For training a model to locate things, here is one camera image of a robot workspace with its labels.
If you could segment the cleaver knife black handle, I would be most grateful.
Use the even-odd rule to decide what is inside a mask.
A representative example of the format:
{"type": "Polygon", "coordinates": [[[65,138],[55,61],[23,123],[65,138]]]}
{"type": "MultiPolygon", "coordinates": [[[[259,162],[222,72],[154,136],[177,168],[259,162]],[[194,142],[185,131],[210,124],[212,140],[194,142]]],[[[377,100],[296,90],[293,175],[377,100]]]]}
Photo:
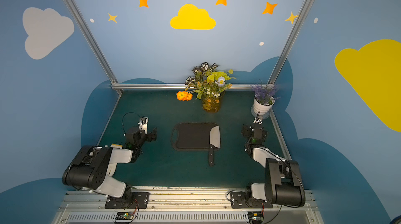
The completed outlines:
{"type": "Polygon", "coordinates": [[[214,150],[220,148],[220,128],[219,126],[213,127],[209,135],[209,151],[208,151],[208,164],[214,166],[214,150]]]}

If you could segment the black plastic cutting board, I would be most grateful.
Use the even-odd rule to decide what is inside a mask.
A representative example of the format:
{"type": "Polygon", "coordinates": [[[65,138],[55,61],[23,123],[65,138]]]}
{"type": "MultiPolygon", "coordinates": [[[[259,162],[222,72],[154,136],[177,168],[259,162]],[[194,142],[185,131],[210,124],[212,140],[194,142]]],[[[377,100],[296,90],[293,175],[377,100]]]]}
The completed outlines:
{"type": "Polygon", "coordinates": [[[216,123],[179,123],[171,134],[172,147],[177,151],[209,151],[209,135],[216,123]]]}

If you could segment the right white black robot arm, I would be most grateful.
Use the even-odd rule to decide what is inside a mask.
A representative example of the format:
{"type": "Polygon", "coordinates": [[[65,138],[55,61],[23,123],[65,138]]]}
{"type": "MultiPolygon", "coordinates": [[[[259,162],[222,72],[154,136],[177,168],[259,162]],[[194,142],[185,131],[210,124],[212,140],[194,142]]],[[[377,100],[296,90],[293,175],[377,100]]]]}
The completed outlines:
{"type": "Polygon", "coordinates": [[[264,182],[252,183],[246,188],[246,200],[261,201],[268,208],[274,204],[303,207],[306,194],[299,164],[280,157],[264,146],[267,131],[261,124],[244,125],[241,134],[246,138],[245,152],[265,169],[264,182]]]}

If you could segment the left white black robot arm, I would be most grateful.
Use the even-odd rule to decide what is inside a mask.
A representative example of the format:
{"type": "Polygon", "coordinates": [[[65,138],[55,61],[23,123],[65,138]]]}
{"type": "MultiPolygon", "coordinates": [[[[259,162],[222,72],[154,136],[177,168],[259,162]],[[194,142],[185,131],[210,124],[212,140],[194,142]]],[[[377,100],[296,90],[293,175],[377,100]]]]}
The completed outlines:
{"type": "Polygon", "coordinates": [[[115,199],[128,196],[129,186],[113,178],[118,163],[134,163],[145,142],[157,139],[157,128],[151,132],[132,127],[125,134],[126,147],[83,146],[63,173],[64,185],[78,190],[86,188],[115,199]]]}

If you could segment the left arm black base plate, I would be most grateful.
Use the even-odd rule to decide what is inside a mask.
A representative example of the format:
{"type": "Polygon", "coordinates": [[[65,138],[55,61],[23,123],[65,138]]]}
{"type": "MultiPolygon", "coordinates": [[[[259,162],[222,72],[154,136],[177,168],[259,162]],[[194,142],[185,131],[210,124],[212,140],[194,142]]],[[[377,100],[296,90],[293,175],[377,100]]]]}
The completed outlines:
{"type": "Polygon", "coordinates": [[[121,198],[107,198],[105,209],[146,209],[149,201],[149,192],[132,191],[131,188],[126,189],[121,198]]]}

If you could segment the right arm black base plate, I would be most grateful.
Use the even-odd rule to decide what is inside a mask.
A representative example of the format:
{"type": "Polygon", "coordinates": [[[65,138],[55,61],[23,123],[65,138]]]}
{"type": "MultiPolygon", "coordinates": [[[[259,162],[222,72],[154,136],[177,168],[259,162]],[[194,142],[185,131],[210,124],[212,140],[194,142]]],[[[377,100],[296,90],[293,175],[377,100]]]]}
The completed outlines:
{"type": "Polygon", "coordinates": [[[226,194],[226,199],[231,203],[231,208],[272,208],[265,200],[253,198],[245,191],[232,190],[226,194]]]}

